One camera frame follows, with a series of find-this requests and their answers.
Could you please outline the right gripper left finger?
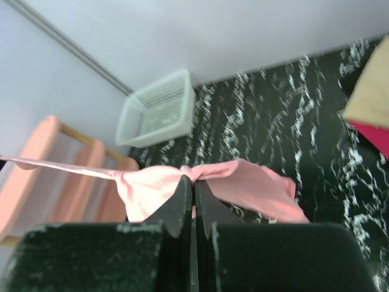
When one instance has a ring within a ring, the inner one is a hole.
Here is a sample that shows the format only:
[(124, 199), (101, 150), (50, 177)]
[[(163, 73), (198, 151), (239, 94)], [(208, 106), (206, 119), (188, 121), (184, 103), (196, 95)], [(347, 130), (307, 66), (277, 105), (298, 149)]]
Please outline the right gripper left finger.
[(142, 223), (51, 223), (17, 244), (2, 291), (188, 291), (192, 189), (182, 176), (173, 196)]

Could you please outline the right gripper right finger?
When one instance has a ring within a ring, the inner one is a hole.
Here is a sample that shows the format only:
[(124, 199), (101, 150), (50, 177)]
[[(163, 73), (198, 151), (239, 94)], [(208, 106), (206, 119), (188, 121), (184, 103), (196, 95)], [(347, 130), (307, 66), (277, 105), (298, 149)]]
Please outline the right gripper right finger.
[(200, 291), (375, 291), (353, 236), (337, 224), (246, 224), (194, 185)]

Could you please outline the pink t-shirt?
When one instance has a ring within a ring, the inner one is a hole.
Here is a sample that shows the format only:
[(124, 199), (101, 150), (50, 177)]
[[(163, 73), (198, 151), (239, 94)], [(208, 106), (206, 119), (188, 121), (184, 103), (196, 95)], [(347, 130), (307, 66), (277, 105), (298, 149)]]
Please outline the pink t-shirt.
[(205, 181), (214, 196), (224, 202), (260, 213), (281, 223), (308, 223), (295, 202), (296, 185), (288, 177), (244, 159), (180, 168), (166, 165), (147, 167), (133, 172), (98, 169), (37, 159), (1, 156), (27, 170), (48, 167), (68, 173), (113, 180), (130, 222), (140, 223), (166, 203), (182, 176), (191, 183)]

